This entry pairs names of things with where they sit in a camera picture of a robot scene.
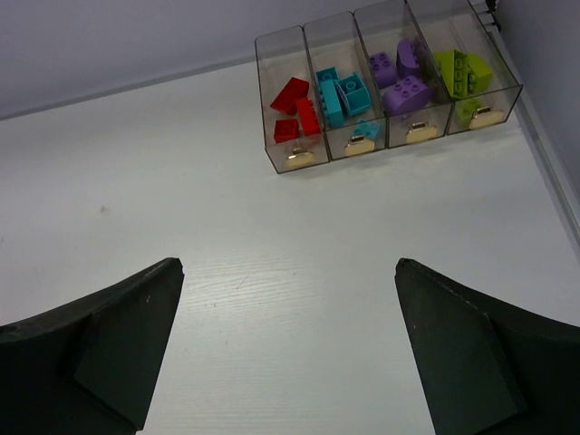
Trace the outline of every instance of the lego brick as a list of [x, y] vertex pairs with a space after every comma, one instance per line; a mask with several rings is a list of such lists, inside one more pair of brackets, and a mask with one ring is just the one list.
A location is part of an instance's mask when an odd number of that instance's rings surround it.
[[275, 97], [270, 107], [275, 111], [280, 111], [286, 115], [296, 114], [296, 100], [308, 94], [310, 83], [292, 77], [284, 89]]
[[382, 96], [382, 104], [390, 115], [417, 111], [429, 102], [431, 89], [414, 75], [395, 83]]
[[357, 72], [345, 79], [336, 81], [335, 84], [349, 116], [358, 115], [371, 108], [371, 95]]
[[478, 54], [468, 53], [468, 92], [482, 93], [485, 92], [493, 72], [488, 64]]
[[314, 111], [314, 106], [309, 98], [299, 98], [296, 100], [296, 108], [298, 109], [298, 116], [302, 123], [302, 131], [305, 136], [320, 133], [320, 124], [318, 117]]
[[320, 103], [323, 106], [324, 116], [332, 128], [344, 124], [343, 108], [338, 100], [338, 92], [334, 80], [325, 80], [319, 83]]
[[275, 143], [296, 139], [299, 135], [298, 120], [276, 120], [274, 128]]
[[397, 82], [397, 69], [387, 53], [373, 54], [369, 57], [369, 61], [379, 89], [386, 88]]
[[459, 127], [466, 129], [471, 123], [473, 112], [481, 107], [477, 98], [458, 101], [455, 105], [455, 121]]
[[437, 52], [434, 54], [440, 65], [441, 76], [449, 95], [455, 99], [468, 96], [468, 63], [467, 55], [459, 50]]
[[316, 79], [319, 83], [324, 82], [325, 80], [338, 80], [338, 72], [336, 71], [336, 68], [331, 66], [325, 70], [317, 71]]
[[411, 40], [405, 38], [397, 45], [397, 71], [401, 78], [415, 75], [419, 77], [419, 62]]
[[367, 139], [376, 140], [380, 129], [381, 124], [379, 122], [367, 121], [364, 118], [360, 118], [356, 122], [353, 137], [364, 136]]

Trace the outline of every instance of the lime green lego brick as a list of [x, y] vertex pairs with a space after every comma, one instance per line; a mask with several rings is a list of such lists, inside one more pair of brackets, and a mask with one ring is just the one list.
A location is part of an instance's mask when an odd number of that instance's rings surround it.
[[468, 54], [468, 68], [469, 68], [469, 93], [485, 92], [493, 72], [488, 64], [478, 54]]
[[437, 62], [449, 95], [455, 99], [468, 95], [468, 63], [467, 55], [459, 50], [436, 52], [433, 54]]
[[481, 107], [481, 103], [477, 98], [469, 98], [467, 100], [458, 101], [455, 103], [455, 120], [460, 128], [466, 129], [469, 127], [473, 112]]

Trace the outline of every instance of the plastic storage bin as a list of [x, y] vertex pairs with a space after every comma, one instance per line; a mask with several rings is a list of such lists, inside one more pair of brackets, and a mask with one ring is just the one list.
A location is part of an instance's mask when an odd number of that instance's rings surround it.
[[354, 16], [304, 25], [333, 160], [385, 148], [386, 121]]
[[404, 0], [354, 12], [382, 95], [388, 147], [436, 139], [446, 132], [453, 103]]
[[408, 0], [449, 95], [449, 134], [508, 120], [522, 85], [468, 0]]
[[329, 161], [302, 27], [256, 39], [264, 143], [276, 172]]

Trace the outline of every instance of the teal lego brick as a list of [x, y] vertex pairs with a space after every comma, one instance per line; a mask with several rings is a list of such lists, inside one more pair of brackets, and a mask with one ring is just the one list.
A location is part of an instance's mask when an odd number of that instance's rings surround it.
[[349, 116], [358, 115], [371, 108], [371, 95], [357, 72], [335, 83]]
[[316, 79], [319, 83], [324, 82], [325, 80], [338, 80], [338, 72], [336, 71], [336, 68], [331, 66], [325, 70], [317, 71]]
[[356, 122], [356, 127], [353, 131], [353, 137], [364, 136], [370, 140], [376, 140], [381, 130], [381, 124], [375, 121], [367, 121], [364, 118], [360, 118]]
[[319, 83], [320, 103], [323, 106], [324, 117], [332, 128], [344, 124], [343, 108], [338, 100], [338, 92], [334, 80], [325, 80]]

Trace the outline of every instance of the gray wall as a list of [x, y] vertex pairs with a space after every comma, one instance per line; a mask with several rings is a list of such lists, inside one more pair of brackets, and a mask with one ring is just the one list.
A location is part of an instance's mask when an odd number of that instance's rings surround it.
[[252, 56], [254, 39], [377, 0], [1, 0], [0, 118]]
[[580, 192], [580, 1], [502, 0], [502, 36]]

